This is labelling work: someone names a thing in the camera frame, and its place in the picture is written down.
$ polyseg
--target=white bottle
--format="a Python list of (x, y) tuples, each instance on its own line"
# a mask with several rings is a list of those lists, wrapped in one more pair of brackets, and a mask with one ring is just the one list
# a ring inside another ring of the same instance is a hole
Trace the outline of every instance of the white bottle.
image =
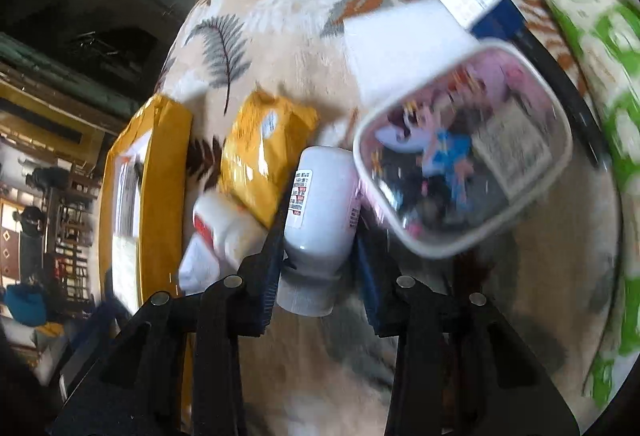
[(360, 215), (358, 184), (350, 151), (314, 146), (302, 152), (284, 231), (296, 268), (282, 270), (280, 307), (311, 317), (331, 313)]
[(215, 190), (196, 200), (193, 226), (220, 260), (221, 278), (237, 272), (246, 256), (260, 252), (267, 237), (267, 231), (247, 210)]

